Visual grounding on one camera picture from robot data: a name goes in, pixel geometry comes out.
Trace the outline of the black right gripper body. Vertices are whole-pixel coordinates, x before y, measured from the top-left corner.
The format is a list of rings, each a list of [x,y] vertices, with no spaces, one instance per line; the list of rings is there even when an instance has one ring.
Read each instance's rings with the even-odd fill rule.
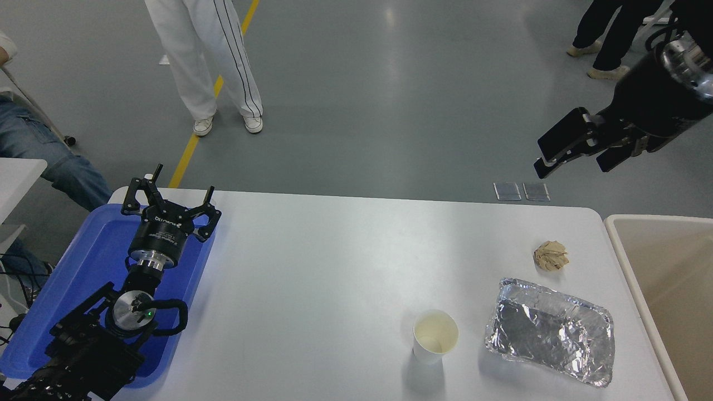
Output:
[[[655,51],[616,84],[609,114],[649,135],[673,138],[711,115],[711,59]]]

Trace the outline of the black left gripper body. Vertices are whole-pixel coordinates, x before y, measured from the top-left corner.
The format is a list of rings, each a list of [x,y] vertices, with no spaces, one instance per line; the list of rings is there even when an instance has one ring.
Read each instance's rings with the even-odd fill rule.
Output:
[[[143,208],[128,256],[140,261],[142,257],[160,254],[166,263],[180,261],[188,236],[194,231],[194,223],[188,218],[179,218],[184,214],[181,207],[168,208],[166,214],[162,212],[157,206]]]

